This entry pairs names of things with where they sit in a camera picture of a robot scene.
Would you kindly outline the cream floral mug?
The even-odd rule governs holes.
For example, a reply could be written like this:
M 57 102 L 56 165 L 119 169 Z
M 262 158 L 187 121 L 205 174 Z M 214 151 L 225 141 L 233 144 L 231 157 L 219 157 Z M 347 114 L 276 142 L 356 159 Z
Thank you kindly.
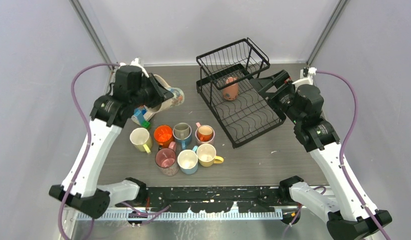
M 158 74 L 153 75 L 155 79 L 160 83 L 167 91 L 172 93 L 172 97 L 157 105 L 156 107 L 147 107 L 147 110 L 152 113 L 159 113 L 168 110 L 172 107 L 180 106 L 185 101 L 185 94 L 182 89 L 178 87 L 171 87 L 161 76 Z

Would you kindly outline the black wire dish rack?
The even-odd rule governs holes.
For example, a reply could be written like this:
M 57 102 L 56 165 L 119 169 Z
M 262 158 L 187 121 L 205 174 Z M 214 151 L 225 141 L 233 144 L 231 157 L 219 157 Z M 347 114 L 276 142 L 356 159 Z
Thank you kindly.
M 271 65 L 269 57 L 250 38 L 203 53 L 196 62 L 200 68 L 196 90 L 234 149 L 284 123 L 286 116 L 278 116 L 249 82 Z M 226 84 L 228 77 L 237 78 L 235 100 L 223 98 L 223 89 L 234 84 Z

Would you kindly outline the salmon pink mug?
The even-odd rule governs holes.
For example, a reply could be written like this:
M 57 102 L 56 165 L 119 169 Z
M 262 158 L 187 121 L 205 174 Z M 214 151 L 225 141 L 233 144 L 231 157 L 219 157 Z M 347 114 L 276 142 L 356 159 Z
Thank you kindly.
M 225 100 L 233 101 L 237 98 L 238 92 L 239 92 L 238 83 L 237 82 L 235 83 L 237 79 L 238 79 L 237 77 L 228 77 L 226 79 L 225 81 L 226 84 L 231 84 L 231 83 L 233 84 L 228 85 L 227 87 L 223 89 L 222 95 Z

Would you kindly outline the yellow-green faceted mug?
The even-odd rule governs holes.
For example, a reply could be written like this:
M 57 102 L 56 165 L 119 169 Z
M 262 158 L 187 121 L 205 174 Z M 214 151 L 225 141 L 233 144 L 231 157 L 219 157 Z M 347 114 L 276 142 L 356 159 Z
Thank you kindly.
M 129 135 L 129 140 L 139 151 L 152 153 L 153 139 L 146 128 L 134 129 Z

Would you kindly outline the large orange mug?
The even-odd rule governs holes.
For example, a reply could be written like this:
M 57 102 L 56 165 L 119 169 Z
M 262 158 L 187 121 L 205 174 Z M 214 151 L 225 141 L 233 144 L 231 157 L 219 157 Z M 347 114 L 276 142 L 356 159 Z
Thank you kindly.
M 174 141 L 173 129 L 169 125 L 160 125 L 154 130 L 153 138 L 158 144 L 158 150 L 168 148 Z

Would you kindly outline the beige grey cup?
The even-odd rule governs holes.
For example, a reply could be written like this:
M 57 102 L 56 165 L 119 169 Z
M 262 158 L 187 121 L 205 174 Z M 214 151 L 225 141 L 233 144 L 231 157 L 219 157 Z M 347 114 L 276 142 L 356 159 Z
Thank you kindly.
M 173 134 L 176 138 L 184 140 L 191 134 L 191 127 L 188 123 L 180 122 L 174 126 Z

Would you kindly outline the light pink faceted mug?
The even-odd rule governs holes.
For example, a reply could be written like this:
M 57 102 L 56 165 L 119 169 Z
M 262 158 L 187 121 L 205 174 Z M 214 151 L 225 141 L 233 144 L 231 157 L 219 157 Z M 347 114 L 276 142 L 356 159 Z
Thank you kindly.
M 215 131 L 214 129 L 209 126 L 209 125 L 205 125 L 205 124 L 201 124 L 199 122 L 197 122 L 196 124 L 196 131 L 194 133 L 194 136 L 196 138 L 196 142 L 198 145 L 202 145 L 202 144 L 213 144 L 214 140 L 215 140 Z

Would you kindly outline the pink patterned mug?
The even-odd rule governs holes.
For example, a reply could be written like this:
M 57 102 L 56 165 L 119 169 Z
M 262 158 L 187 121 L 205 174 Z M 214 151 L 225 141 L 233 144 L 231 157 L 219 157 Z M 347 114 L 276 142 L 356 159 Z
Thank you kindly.
M 168 147 L 160 149 L 155 155 L 156 165 L 166 176 L 174 176 L 179 171 L 176 147 L 176 142 L 172 141 Z

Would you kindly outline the small orange cup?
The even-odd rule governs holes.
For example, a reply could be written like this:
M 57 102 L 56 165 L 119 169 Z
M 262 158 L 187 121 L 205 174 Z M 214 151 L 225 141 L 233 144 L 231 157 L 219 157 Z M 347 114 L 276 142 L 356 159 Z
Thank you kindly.
M 201 142 L 208 142 L 214 134 L 214 130 L 208 125 L 201 125 L 197 129 L 197 137 Z

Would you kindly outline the light blue faceted mug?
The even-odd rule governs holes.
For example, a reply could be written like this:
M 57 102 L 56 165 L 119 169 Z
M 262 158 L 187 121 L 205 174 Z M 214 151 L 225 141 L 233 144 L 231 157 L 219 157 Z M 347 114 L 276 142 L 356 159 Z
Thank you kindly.
M 197 149 L 198 146 L 196 145 L 193 149 L 182 150 L 177 157 L 177 163 L 181 171 L 187 175 L 192 175 L 198 170 Z

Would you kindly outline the yellow mug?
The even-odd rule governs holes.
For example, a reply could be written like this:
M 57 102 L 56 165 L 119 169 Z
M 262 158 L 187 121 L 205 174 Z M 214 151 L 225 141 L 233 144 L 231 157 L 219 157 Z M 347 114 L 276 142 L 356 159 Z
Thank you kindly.
M 213 164 L 222 164 L 224 158 L 217 155 L 215 147 L 209 143 L 201 144 L 196 150 L 199 164 L 203 167 L 210 167 Z

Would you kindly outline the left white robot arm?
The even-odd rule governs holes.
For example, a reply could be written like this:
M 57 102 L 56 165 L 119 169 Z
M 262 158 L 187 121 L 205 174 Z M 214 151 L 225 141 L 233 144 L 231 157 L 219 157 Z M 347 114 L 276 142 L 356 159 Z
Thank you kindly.
M 133 177 L 121 182 L 99 185 L 98 179 L 109 151 L 127 120 L 138 107 L 161 111 L 172 107 L 177 96 L 159 75 L 148 73 L 139 65 L 117 65 L 110 92 L 93 103 L 90 118 L 81 111 L 86 137 L 67 177 L 52 185 L 49 195 L 62 206 L 74 208 L 93 219 L 108 207 L 129 201 L 135 207 L 146 203 L 146 184 Z

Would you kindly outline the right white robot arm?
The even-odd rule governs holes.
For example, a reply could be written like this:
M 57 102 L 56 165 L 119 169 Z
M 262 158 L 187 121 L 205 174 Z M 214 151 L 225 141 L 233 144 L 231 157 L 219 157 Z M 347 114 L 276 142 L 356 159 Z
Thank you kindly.
M 322 170 L 334 199 L 310 187 L 301 177 L 282 180 L 277 194 L 285 205 L 294 202 L 318 216 L 335 240 L 361 240 L 392 222 L 387 210 L 379 209 L 361 187 L 344 151 L 346 141 L 340 140 L 335 128 L 323 117 L 324 98 L 314 85 L 318 73 L 314 67 L 301 70 L 294 81 L 288 72 L 254 78 L 250 84 L 276 112 L 294 124 L 296 139 Z

